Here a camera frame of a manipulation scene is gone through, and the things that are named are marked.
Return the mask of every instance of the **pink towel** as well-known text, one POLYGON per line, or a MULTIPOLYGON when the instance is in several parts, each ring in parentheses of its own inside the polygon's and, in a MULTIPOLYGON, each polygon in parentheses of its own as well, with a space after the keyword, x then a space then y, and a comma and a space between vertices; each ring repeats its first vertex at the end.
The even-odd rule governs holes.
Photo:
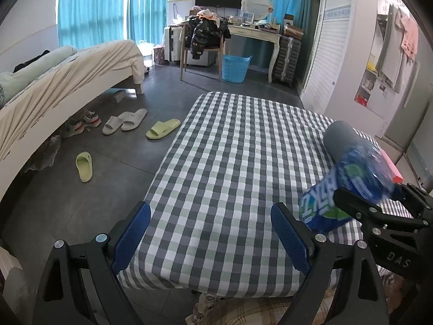
POLYGON ((209 19, 211 21, 214 21, 216 23, 216 26, 219 28, 219 17, 216 13, 211 12, 209 9, 202 10, 197 13, 198 18, 203 19, 209 19))
POLYGON ((418 52, 418 25, 415 19, 406 15, 401 8, 399 8, 398 12, 395 23, 397 27, 404 29, 401 48, 408 58, 415 60, 415 56, 418 52))
POLYGON ((387 153, 385 153, 382 148, 380 149, 380 153, 382 154, 386 163, 392 171, 392 181, 394 183, 403 183, 403 176, 401 175, 400 171, 395 167, 394 163, 391 161, 387 153))

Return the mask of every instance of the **plastic bottle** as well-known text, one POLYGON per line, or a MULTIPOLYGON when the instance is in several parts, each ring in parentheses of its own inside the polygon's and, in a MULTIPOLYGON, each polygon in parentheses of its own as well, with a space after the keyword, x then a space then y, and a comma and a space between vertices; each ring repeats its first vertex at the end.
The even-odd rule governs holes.
POLYGON ((377 204, 393 191, 392 172, 371 142, 363 140, 348 146, 340 161, 300 200, 300 219, 311 230, 327 233, 351 219, 334 204, 333 195, 338 187, 377 204))

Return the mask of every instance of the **sneaker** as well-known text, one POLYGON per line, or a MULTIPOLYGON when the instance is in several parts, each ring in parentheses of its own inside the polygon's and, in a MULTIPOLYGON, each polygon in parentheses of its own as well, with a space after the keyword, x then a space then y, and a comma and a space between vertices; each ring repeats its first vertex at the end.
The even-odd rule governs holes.
POLYGON ((77 135, 83 133, 84 125, 83 122, 77 121, 75 123, 70 123, 69 121, 66 124, 66 129, 62 132, 61 136, 63 138, 69 138, 73 135, 77 135))
POLYGON ((83 116, 84 127, 98 127, 101 124, 99 116, 93 111, 85 111, 83 116))

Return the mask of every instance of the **gray suitcase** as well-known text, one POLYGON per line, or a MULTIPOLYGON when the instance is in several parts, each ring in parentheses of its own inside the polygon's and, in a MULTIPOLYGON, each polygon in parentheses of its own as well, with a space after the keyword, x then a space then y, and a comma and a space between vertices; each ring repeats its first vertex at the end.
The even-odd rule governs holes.
POLYGON ((299 57, 301 42, 293 37, 281 36, 280 52, 275 62, 273 79, 293 86, 293 77, 299 57))

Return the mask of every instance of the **desk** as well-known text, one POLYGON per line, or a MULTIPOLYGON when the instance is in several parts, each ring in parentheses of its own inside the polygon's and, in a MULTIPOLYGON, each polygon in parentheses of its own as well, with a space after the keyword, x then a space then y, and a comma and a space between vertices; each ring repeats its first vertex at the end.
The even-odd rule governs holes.
POLYGON ((239 27, 236 25, 229 25, 229 30, 232 35, 238 35, 246 38, 253 38, 258 40, 270 41, 274 44, 274 53, 272 54, 271 62, 269 63, 268 81, 272 83, 272 71, 277 60, 278 52, 280 51, 280 34, 274 34, 267 31, 261 31, 253 28, 239 27))

